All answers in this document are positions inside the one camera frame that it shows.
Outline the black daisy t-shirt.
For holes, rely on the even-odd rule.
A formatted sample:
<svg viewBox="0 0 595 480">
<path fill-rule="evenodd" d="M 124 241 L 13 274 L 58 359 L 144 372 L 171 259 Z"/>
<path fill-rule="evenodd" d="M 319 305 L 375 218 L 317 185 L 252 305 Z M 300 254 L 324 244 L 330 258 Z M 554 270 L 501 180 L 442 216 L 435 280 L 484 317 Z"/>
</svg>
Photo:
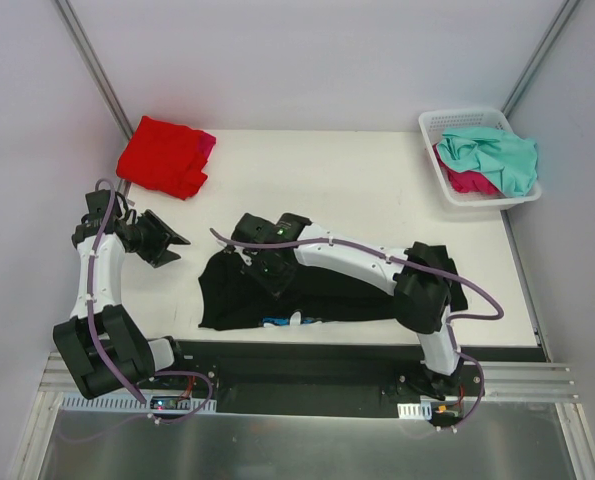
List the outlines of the black daisy t-shirt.
<svg viewBox="0 0 595 480">
<path fill-rule="evenodd" d="M 453 312 L 468 308 L 458 283 L 408 267 L 390 276 L 395 290 L 389 294 L 361 279 L 297 261 L 292 282 L 280 297 L 273 297 L 247 274 L 250 265 L 229 249 L 209 259 L 199 277 L 202 328 L 284 326 L 299 312 L 309 323 L 395 319 L 416 333 L 431 334 L 440 329 L 446 308 Z"/>
</svg>

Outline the red t-shirt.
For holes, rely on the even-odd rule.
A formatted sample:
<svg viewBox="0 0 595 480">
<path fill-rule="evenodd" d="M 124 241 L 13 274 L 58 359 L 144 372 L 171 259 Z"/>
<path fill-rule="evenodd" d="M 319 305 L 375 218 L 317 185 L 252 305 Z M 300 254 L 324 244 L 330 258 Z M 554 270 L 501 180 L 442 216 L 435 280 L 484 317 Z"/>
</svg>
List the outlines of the red t-shirt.
<svg viewBox="0 0 595 480">
<path fill-rule="evenodd" d="M 119 157 L 117 176 L 180 200 L 195 196 L 208 179 L 204 168 L 209 158 L 197 152 L 201 131 L 142 117 Z"/>
</svg>

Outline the pink t-shirt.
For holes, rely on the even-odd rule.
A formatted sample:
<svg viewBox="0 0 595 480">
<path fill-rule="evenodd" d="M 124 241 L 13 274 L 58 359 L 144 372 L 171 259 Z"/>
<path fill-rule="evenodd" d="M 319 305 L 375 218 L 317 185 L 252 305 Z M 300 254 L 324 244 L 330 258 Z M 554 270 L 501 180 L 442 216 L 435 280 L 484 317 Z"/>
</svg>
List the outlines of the pink t-shirt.
<svg viewBox="0 0 595 480">
<path fill-rule="evenodd" d="M 199 133 L 197 152 L 201 158 L 208 160 L 215 145 L 216 138 L 213 135 L 205 131 Z"/>
</svg>

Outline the white plastic basket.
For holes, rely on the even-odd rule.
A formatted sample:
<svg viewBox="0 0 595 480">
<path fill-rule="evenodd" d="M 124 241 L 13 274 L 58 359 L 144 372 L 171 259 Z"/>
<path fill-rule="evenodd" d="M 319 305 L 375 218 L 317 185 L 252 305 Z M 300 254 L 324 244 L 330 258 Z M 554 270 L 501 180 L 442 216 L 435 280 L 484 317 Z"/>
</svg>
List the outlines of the white plastic basket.
<svg viewBox="0 0 595 480">
<path fill-rule="evenodd" d="M 541 197 L 537 142 L 516 135 L 501 111 L 428 111 L 418 124 L 448 208 L 501 211 Z"/>
</svg>

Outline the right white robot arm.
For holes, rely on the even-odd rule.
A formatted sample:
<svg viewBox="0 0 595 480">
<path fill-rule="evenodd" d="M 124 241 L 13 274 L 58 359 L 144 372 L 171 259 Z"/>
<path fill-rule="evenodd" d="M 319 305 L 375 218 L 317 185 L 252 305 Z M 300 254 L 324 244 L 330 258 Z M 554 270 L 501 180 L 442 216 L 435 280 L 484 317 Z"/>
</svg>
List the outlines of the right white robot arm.
<svg viewBox="0 0 595 480">
<path fill-rule="evenodd" d="M 225 248 L 273 306 L 321 322 L 392 319 L 415 333 L 423 361 L 408 377 L 417 392 L 442 400 L 461 385 L 448 317 L 468 303 L 445 246 L 362 244 L 285 213 L 276 222 L 243 215 Z"/>
</svg>

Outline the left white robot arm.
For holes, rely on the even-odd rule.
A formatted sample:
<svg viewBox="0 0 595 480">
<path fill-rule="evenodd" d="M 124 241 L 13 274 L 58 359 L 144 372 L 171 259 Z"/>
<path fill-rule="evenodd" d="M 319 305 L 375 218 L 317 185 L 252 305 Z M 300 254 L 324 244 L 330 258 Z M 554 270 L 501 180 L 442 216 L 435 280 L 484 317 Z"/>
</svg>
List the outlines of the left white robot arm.
<svg viewBox="0 0 595 480">
<path fill-rule="evenodd" d="M 123 306 L 125 256 L 159 268 L 181 258 L 170 246 L 190 241 L 154 212 L 137 213 L 111 186 L 97 184 L 85 200 L 87 213 L 71 237 L 80 260 L 76 301 L 69 319 L 53 328 L 53 341 L 84 398 L 124 388 L 144 404 L 140 382 L 154 376 L 176 389 L 189 367 L 175 356 L 172 338 L 146 339 Z"/>
</svg>

